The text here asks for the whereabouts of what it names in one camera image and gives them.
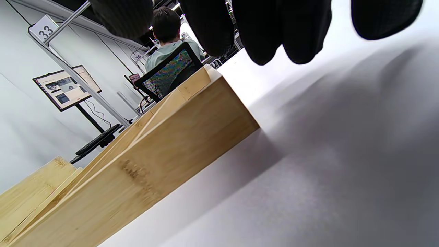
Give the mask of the person's right hand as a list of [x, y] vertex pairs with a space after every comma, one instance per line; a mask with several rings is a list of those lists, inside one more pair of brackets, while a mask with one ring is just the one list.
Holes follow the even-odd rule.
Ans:
[[[233, 46], [234, 24], [224, 0], [180, 0], [182, 12], [206, 52], [222, 56]], [[151, 0], [91, 0], [91, 7], [113, 35], [136, 39], [152, 26], [159, 34], [158, 10]], [[365, 40], [379, 40], [409, 27], [422, 0], [352, 0], [351, 19]], [[331, 19], [330, 0], [233, 0], [241, 41], [251, 60], [264, 65], [283, 46], [295, 64], [311, 62], [322, 49]]]

